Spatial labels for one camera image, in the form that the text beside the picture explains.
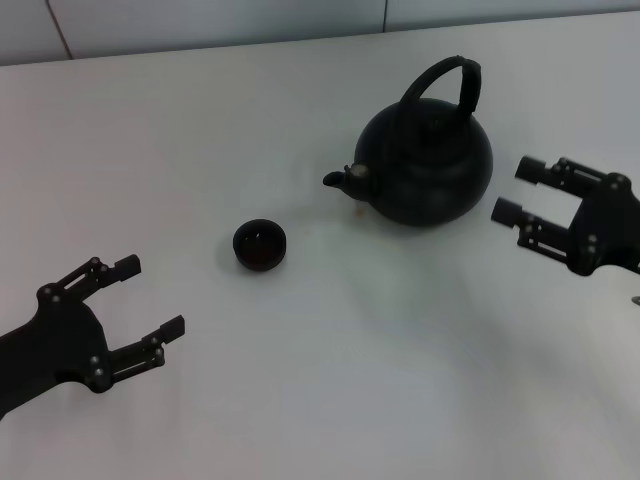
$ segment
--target white table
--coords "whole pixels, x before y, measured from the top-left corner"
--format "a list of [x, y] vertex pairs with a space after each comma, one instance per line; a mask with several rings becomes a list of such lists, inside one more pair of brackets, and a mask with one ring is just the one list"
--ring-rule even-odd
[[[187, 320], [162, 369], [7, 415], [2, 477], [637, 478], [640, 278], [579, 278], [489, 217], [572, 218], [513, 179], [523, 154], [640, 181], [639, 44], [627, 13], [0, 69], [1, 331], [92, 255], [142, 259], [88, 302], [111, 348]], [[415, 231], [323, 187], [455, 54], [483, 67], [482, 203]], [[289, 247], [253, 275], [231, 236], [260, 217]]]

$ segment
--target small bowl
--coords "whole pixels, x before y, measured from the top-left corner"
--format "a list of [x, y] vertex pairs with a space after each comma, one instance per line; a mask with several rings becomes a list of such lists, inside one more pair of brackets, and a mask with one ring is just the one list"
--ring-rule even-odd
[[284, 258], [287, 237], [280, 225], [271, 220], [251, 220], [233, 236], [233, 251], [244, 267], [266, 272]]

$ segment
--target white wall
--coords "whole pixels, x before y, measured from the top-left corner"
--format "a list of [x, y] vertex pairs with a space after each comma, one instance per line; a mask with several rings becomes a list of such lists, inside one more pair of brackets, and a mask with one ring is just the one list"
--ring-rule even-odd
[[0, 65], [66, 58], [44, 0], [0, 0]]
[[386, 30], [640, 8], [640, 0], [389, 0]]
[[382, 31], [385, 0], [52, 0], [75, 58]]

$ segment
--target teapot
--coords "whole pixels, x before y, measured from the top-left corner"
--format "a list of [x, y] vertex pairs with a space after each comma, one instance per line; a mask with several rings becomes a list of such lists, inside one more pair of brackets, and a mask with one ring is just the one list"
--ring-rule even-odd
[[[458, 105], [420, 98], [457, 67]], [[324, 185], [404, 225], [435, 226], [464, 215], [484, 194], [493, 170], [491, 145], [472, 116], [481, 84], [480, 65], [472, 60], [457, 56], [435, 64], [369, 122], [354, 163], [325, 176]]]

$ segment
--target teapot spout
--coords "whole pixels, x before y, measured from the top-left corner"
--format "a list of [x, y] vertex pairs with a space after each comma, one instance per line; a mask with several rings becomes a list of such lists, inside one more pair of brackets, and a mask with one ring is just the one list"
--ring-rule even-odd
[[342, 187], [345, 183], [346, 175], [344, 172], [331, 172], [326, 175], [322, 180], [322, 183], [327, 187], [339, 188], [342, 190]]
[[342, 190], [355, 200], [368, 202], [372, 197], [371, 174], [363, 164], [345, 165], [344, 172], [332, 172], [324, 177], [322, 183]]

